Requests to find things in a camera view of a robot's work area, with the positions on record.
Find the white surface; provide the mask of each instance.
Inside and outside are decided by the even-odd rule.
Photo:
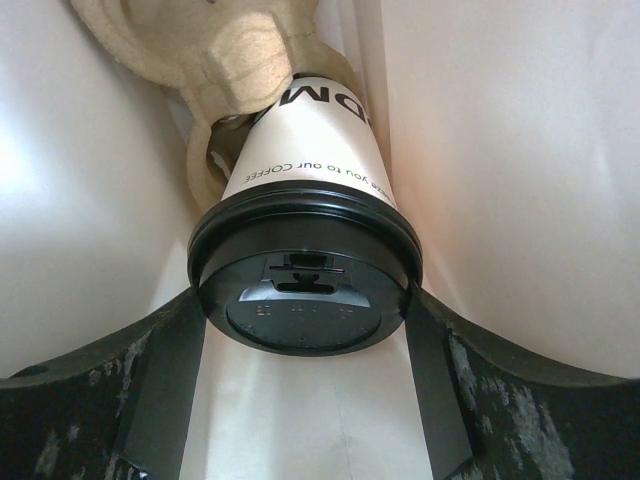
[[[251,128],[222,199],[285,180],[332,182],[395,207],[369,116],[326,78],[299,78]]]
[[[427,286],[532,350],[640,376],[640,3],[382,5]]]
[[[184,142],[63,1],[0,3],[0,375],[186,288]]]

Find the black lettering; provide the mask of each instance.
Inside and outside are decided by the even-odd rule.
[[[320,93],[316,92],[313,87],[305,85],[303,87],[298,88],[293,95],[291,95],[291,90],[287,90],[282,95],[280,99],[280,106],[288,105],[293,103],[296,98],[303,94],[303,92],[307,92],[307,94],[311,97],[311,99],[315,102],[325,102],[329,103],[329,87],[320,87]]]
[[[342,105],[344,108],[353,113],[356,117],[362,120],[364,123],[367,123],[367,117],[364,114],[364,108],[360,106],[358,102],[356,102],[353,98],[345,95],[344,93],[336,93],[336,102]]]

